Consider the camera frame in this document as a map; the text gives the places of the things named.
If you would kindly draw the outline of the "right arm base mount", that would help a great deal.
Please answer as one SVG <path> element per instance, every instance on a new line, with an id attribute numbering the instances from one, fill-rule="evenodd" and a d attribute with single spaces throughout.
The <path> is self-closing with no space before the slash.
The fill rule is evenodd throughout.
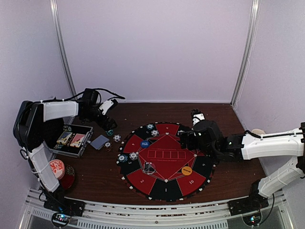
<path id="1" fill-rule="evenodd" d="M 241 198 L 236 200 L 231 200 L 228 203 L 228 208 L 231 216 L 245 214 L 252 211 L 258 211 L 262 208 L 268 207 L 268 199 L 250 199 Z"/>

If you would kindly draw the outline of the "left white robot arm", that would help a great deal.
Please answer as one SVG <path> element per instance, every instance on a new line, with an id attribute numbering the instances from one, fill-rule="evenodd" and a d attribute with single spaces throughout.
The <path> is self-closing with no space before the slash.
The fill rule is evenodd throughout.
<path id="1" fill-rule="evenodd" d="M 32 172 L 45 190 L 53 193 L 60 186 L 46 158 L 46 152 L 49 150 L 47 139 L 63 126 L 64 118 L 79 117 L 81 121 L 95 122 L 105 131 L 117 127 L 107 112 L 123 97 L 111 92 L 112 98 L 97 102 L 102 98 L 100 91 L 101 88 L 86 88 L 66 99 L 35 102 L 25 100 L 21 103 L 13 135 L 21 147 L 21 155 L 28 160 Z"/>

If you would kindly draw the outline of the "blue small blind button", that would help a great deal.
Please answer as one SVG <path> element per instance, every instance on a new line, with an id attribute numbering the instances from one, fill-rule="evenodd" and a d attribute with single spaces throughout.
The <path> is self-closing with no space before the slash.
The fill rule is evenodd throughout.
<path id="1" fill-rule="evenodd" d="M 140 143 L 141 148 L 148 148 L 150 146 L 150 142 L 148 140 L 143 140 Z"/>

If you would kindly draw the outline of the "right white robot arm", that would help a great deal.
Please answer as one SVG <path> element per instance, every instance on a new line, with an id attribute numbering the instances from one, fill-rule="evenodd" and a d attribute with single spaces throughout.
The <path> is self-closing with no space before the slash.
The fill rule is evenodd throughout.
<path id="1" fill-rule="evenodd" d="M 238 162 L 259 157 L 290 156 L 291 159 L 271 175 L 252 184 L 244 200 L 247 210 L 255 210 L 263 198 L 298 178 L 305 177 L 305 124 L 291 131 L 273 134 L 254 134 L 246 130 L 240 135 L 223 136 L 217 123 L 197 122 L 193 129 L 179 133 L 182 148 L 199 149 L 216 162 Z"/>

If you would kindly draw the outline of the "white grey chip stack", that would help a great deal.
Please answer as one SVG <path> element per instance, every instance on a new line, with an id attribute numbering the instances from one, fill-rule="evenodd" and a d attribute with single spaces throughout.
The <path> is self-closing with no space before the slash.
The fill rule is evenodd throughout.
<path id="1" fill-rule="evenodd" d="M 121 137 L 120 135 L 114 135 L 114 136 L 113 136 L 114 142 L 120 142 L 121 139 L 122 139 L 122 137 Z"/>

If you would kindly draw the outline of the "green chips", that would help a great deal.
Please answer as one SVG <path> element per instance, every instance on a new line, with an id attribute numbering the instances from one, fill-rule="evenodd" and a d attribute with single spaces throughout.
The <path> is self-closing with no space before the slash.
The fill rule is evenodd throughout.
<path id="1" fill-rule="evenodd" d="M 124 162 L 126 162 L 128 160 L 128 157 L 126 156 L 126 155 L 119 155 L 118 156 L 118 161 L 120 162 L 120 163 L 124 163 Z"/>
<path id="2" fill-rule="evenodd" d="M 146 126 L 146 128 L 147 128 L 148 130 L 152 130 L 152 129 L 154 129 L 154 125 L 153 125 L 153 124 L 148 124 L 148 125 Z"/>

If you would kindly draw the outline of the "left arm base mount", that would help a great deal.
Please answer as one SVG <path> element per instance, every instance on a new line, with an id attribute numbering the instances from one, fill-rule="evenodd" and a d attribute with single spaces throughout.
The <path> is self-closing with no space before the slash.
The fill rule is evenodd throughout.
<path id="1" fill-rule="evenodd" d="M 64 195 L 65 190 L 62 186 L 59 186 L 54 192 L 46 189 L 42 191 L 46 197 L 43 205 L 44 208 L 69 216 L 81 217 L 83 215 L 85 202 L 66 198 Z"/>

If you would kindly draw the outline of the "orange big blind button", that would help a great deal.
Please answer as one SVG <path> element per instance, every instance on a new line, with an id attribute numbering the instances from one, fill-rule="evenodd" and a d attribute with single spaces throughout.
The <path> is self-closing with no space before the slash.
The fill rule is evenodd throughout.
<path id="1" fill-rule="evenodd" d="M 189 176 L 193 172 L 193 170 L 189 166 L 184 166 L 184 167 L 182 167 L 181 172 L 183 175 Z"/>

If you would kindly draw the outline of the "green white chip stack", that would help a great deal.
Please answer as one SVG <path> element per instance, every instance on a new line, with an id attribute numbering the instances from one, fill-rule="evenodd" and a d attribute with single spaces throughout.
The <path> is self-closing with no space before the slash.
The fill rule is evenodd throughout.
<path id="1" fill-rule="evenodd" d="M 113 135 L 113 133 L 114 133 L 114 131 L 113 131 L 113 130 L 106 131 L 107 136 L 112 136 L 112 135 Z"/>

